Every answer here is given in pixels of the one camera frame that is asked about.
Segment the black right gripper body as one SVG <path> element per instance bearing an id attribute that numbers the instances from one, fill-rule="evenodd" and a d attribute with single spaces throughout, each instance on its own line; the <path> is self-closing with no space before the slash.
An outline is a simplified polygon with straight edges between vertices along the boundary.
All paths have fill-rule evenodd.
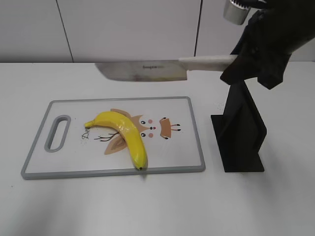
<path id="1" fill-rule="evenodd" d="M 240 0 L 256 9 L 232 51 L 260 64 L 268 53 L 290 54 L 315 37 L 313 0 Z"/>

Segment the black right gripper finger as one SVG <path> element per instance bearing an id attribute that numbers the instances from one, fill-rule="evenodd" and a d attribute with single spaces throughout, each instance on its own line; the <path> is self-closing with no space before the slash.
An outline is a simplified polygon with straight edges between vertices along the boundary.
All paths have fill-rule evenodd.
<path id="1" fill-rule="evenodd" d="M 281 84 L 289 59 L 290 54 L 268 53 L 260 63 L 257 81 L 269 90 Z"/>
<path id="2" fill-rule="evenodd" d="M 258 75 L 256 61 L 249 56 L 239 55 L 235 61 L 223 71 L 220 79 L 228 85 L 236 84 Z"/>

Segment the silver robot arm joint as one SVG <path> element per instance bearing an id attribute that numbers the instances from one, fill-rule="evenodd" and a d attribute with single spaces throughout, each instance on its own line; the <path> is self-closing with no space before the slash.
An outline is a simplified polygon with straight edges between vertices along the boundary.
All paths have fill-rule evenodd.
<path id="1" fill-rule="evenodd" d="M 235 25 L 242 25 L 250 9 L 249 6 L 241 3 L 239 0 L 226 0 L 223 17 Z"/>

